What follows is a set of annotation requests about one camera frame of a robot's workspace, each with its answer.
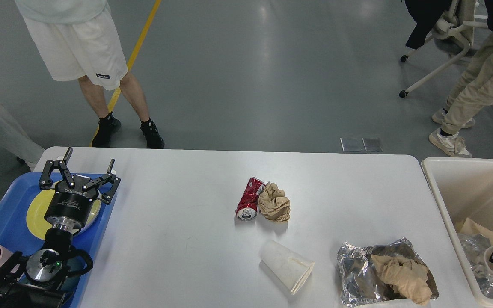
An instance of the crushed soda can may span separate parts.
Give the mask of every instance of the crushed soda can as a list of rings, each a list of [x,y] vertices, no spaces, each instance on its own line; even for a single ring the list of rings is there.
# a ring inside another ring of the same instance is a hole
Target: crushed soda can
[[[249,179],[246,186],[243,197],[241,197],[237,210],[235,210],[235,216],[243,220],[243,222],[256,218],[258,214],[258,197],[266,187],[264,182],[254,177]]]

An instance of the gray pants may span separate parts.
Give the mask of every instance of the gray pants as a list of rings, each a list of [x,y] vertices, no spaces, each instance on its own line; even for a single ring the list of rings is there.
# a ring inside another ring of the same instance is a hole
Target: gray pants
[[[483,107],[493,105],[493,33],[474,55],[471,64],[446,99],[448,114],[442,130],[457,133]]]
[[[36,164],[44,149],[33,142],[18,122],[0,103],[0,146],[25,160]]]

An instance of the chair leg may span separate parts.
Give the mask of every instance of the chair leg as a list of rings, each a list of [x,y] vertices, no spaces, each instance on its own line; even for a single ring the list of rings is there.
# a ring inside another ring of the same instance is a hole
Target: chair leg
[[[401,93],[399,93],[399,96],[401,98],[405,98],[408,95],[408,93],[410,93],[410,92],[414,91],[415,89],[419,88],[419,86],[421,86],[422,84],[424,84],[425,82],[427,82],[427,80],[430,80],[436,74],[442,72],[443,70],[445,70],[446,68],[448,68],[450,65],[458,62],[461,58],[464,57],[464,55],[467,54],[467,52],[469,51],[469,49],[471,47],[469,41],[467,41],[467,39],[465,39],[462,35],[457,35],[457,36],[454,36],[454,37],[456,37],[456,39],[458,39],[458,41],[460,41],[460,43],[463,44],[463,50],[460,53],[458,53],[457,55],[455,55],[452,59],[446,61],[444,64],[442,64],[441,66],[439,66],[438,68],[436,68],[434,71],[432,71],[429,74],[427,74],[426,76],[424,76],[424,78],[421,78],[420,80],[418,80],[412,86],[409,86],[405,90],[402,90]]]
[[[406,62],[408,60],[408,57],[410,57],[411,55],[413,55],[417,51],[419,51],[423,46],[425,46],[426,43],[429,43],[429,41],[431,41],[433,38],[434,38],[433,35],[430,35],[427,39],[425,39],[425,43],[423,43],[423,45],[421,45],[421,47],[419,47],[418,49],[412,49],[408,53],[402,55],[401,56],[401,62]]]

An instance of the beige pants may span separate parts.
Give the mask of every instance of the beige pants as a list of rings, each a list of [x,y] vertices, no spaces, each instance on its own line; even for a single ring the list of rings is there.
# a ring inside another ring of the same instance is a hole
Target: beige pants
[[[442,130],[457,133],[483,107],[493,105],[493,33],[474,55],[471,64],[446,99],[448,114]]]

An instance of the white shorts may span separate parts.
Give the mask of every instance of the white shorts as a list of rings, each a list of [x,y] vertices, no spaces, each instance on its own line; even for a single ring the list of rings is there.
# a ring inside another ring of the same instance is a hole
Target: white shorts
[[[127,61],[108,6],[80,24],[24,20],[54,80],[76,80],[86,75],[93,84],[115,90],[127,74]]]

